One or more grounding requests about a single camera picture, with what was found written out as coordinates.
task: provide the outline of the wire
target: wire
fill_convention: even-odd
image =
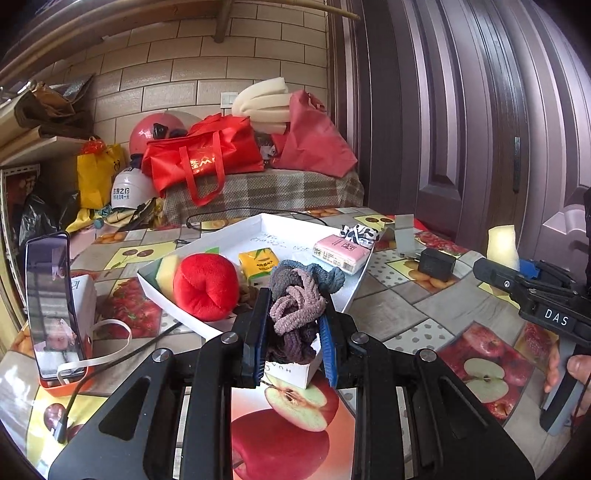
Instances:
[[[274,209],[274,208],[236,207],[236,208],[226,208],[224,210],[217,210],[216,212],[195,213],[195,215],[191,215],[191,216],[189,216],[187,218],[187,222],[186,222],[187,228],[190,228],[192,230],[197,230],[198,232],[203,232],[204,230],[202,228],[197,228],[197,227],[193,226],[192,224],[189,223],[189,220],[191,218],[194,218],[194,217],[200,216],[200,215],[213,215],[214,213],[226,213],[226,212],[231,212],[233,210],[257,210],[257,211],[259,211],[261,213],[273,212],[273,213],[291,213],[292,215],[304,215],[306,217],[313,218],[314,220],[319,220],[322,224],[324,224],[326,226],[330,226],[322,218],[316,218],[314,215],[311,215],[311,214],[306,213],[306,212],[295,212],[293,210],[279,210],[279,209]],[[221,230],[221,228],[216,228],[216,229],[212,229],[212,230],[205,230],[205,231],[206,232],[216,232],[218,230]]]
[[[78,395],[78,393],[80,392],[80,390],[82,389],[82,387],[84,387],[84,385],[89,380],[91,380],[92,378],[94,378],[98,374],[100,374],[100,373],[108,370],[109,368],[114,367],[115,365],[119,365],[121,362],[124,362],[124,361],[128,360],[129,358],[133,357],[134,355],[137,355],[138,353],[143,352],[149,346],[155,344],[156,342],[158,342],[159,340],[161,340],[163,337],[165,337],[166,335],[168,335],[170,332],[172,332],[174,329],[178,328],[181,325],[182,324],[180,322],[176,322],[174,325],[172,325],[171,327],[167,328],[165,331],[163,331],[162,333],[160,333],[158,336],[152,338],[149,342],[145,343],[141,347],[136,348],[135,350],[129,352],[128,354],[122,356],[121,358],[118,358],[117,360],[114,360],[114,361],[112,361],[112,362],[110,362],[108,364],[104,364],[104,365],[101,365],[101,366],[97,367],[94,371],[92,371],[92,373],[89,373],[87,376],[85,376],[84,378],[82,378],[77,383],[76,387],[74,388],[74,391],[72,392],[72,394],[70,396],[70,401],[68,402],[68,406],[66,407],[66,411],[60,417],[60,424],[62,425],[62,427],[64,426],[64,424],[67,425],[68,415],[70,414],[70,410],[72,409],[72,406],[74,404],[74,400],[76,399],[76,396]]]
[[[589,383],[591,382],[591,372],[589,372],[589,376],[587,377],[587,381],[585,382],[585,387],[581,394],[579,395],[579,402],[577,403],[577,408],[574,409],[573,420],[570,422],[570,436],[571,438],[574,435],[574,421],[577,419],[577,413],[579,413],[579,409],[581,408],[581,402],[583,401],[583,396],[587,392],[587,388]]]

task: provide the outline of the red tote bag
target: red tote bag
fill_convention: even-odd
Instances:
[[[291,95],[289,132],[272,137],[281,153],[272,162],[274,168],[315,171],[341,178],[357,163],[349,144],[324,112],[324,105],[304,90]]]
[[[197,206],[207,205],[223,189],[226,175],[263,171],[261,152],[249,118],[221,113],[193,125],[186,137],[148,142],[142,172],[160,195],[185,181]],[[194,177],[216,175],[217,188],[200,196]]]

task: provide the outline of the pink tissue pack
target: pink tissue pack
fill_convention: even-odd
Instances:
[[[337,235],[330,235],[316,242],[312,254],[328,264],[354,275],[365,265],[371,250],[354,244]]]

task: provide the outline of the wall outlet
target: wall outlet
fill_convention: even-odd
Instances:
[[[238,92],[222,92],[222,101],[220,103],[220,108],[232,108],[232,104],[236,97],[238,96]]]

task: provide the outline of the black plastic bag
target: black plastic bag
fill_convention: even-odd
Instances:
[[[31,238],[60,231],[56,209],[46,200],[48,198],[45,188],[37,184],[25,200],[18,233],[18,250],[21,255],[24,254],[25,243]]]
[[[60,205],[61,211],[58,223],[60,225],[60,230],[65,231],[68,225],[76,220],[78,212],[80,211],[80,190],[66,193],[63,196]]]

